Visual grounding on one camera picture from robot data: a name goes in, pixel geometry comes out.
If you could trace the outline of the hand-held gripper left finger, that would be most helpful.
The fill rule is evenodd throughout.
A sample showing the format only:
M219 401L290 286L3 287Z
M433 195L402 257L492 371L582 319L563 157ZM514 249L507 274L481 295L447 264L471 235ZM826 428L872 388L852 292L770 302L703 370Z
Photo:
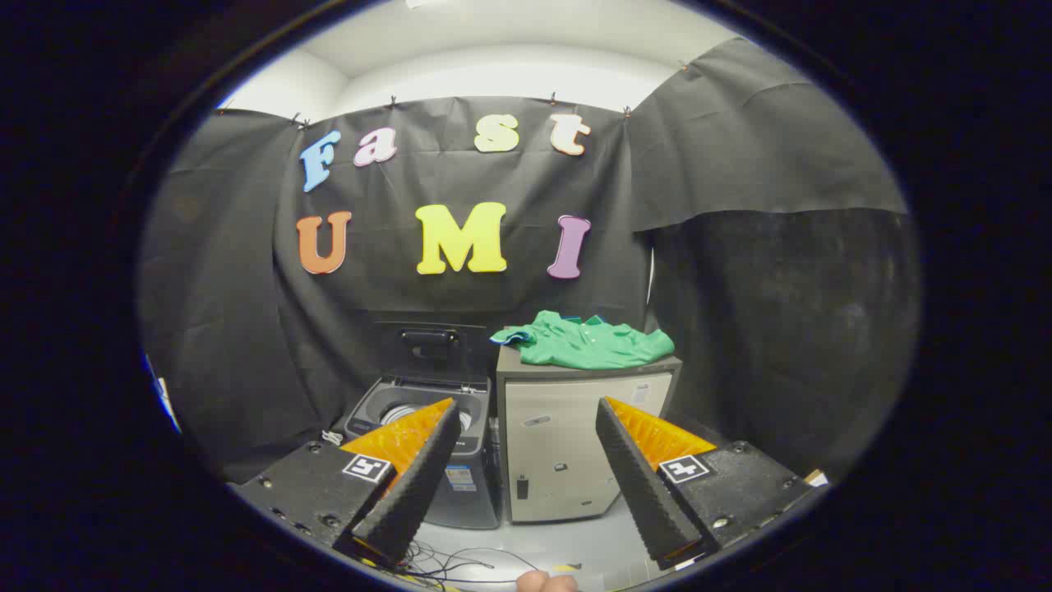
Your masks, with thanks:
M403 562L461 435L452 399L344 445L315 441L234 486L294 536L392 567Z

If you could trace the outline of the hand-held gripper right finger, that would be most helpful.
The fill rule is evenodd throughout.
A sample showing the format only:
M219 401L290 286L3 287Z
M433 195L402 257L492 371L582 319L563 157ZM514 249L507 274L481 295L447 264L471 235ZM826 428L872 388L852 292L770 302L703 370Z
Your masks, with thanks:
M719 446L620 400L598 401L595 433L662 569L748 539L811 491L751 443Z

